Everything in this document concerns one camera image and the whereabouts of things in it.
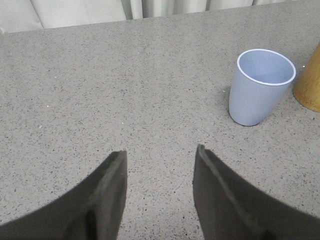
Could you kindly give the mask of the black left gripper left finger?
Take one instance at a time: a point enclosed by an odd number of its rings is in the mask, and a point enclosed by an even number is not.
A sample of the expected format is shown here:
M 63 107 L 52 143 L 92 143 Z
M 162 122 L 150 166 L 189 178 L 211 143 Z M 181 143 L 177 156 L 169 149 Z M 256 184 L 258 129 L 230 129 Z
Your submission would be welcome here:
M 2 240 L 115 240 L 127 194 L 127 153 L 112 152 L 51 203 L 0 227 Z

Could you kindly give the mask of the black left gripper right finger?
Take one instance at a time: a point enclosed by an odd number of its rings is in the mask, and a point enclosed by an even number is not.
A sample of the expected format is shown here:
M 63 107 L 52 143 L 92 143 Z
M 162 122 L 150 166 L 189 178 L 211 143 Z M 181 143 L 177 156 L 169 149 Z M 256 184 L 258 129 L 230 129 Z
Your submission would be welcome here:
M 198 145 L 193 200 L 206 240 L 318 240 L 320 220 L 271 197 Z

